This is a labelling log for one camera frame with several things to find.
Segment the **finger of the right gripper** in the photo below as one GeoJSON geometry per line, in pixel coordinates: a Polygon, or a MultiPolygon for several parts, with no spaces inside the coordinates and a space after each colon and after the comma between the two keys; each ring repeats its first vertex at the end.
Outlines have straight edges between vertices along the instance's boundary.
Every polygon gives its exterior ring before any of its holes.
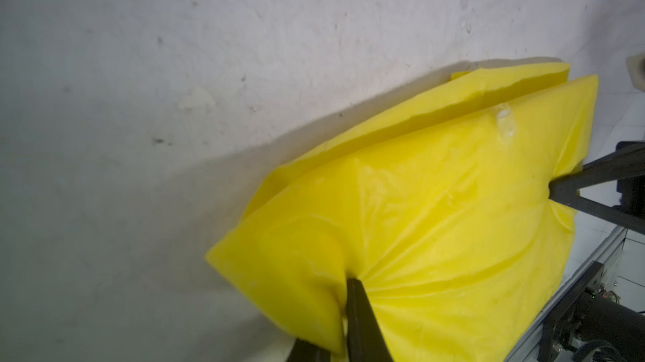
{"type": "Polygon", "coordinates": [[[637,234],[644,233],[644,143],[620,142],[614,152],[582,170],[549,183],[549,199],[637,234]],[[620,195],[608,206],[581,196],[581,190],[611,183],[620,195]]]}

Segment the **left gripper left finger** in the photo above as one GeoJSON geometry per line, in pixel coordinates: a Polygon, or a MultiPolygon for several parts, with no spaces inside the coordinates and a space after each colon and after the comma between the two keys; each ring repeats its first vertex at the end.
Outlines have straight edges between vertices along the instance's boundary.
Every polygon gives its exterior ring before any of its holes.
{"type": "Polygon", "coordinates": [[[287,362],[329,362],[330,352],[298,338],[287,357],[287,362]]]}

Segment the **yellow raincoat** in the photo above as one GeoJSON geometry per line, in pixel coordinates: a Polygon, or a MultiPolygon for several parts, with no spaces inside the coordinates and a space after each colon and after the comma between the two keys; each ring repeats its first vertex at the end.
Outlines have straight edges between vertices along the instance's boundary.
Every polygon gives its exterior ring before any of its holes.
{"type": "Polygon", "coordinates": [[[207,261],[277,327],[347,358],[347,282],[396,361],[502,361],[559,289],[595,75],[542,63],[443,85],[275,169],[207,261]]]}

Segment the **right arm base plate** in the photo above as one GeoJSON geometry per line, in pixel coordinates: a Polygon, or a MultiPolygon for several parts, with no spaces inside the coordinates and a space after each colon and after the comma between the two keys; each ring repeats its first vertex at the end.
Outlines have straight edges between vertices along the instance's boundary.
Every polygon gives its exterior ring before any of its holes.
{"type": "Polygon", "coordinates": [[[539,361],[555,361],[563,351],[572,361],[644,360],[644,315],[609,298],[604,270],[592,262],[544,318],[539,361]]]}

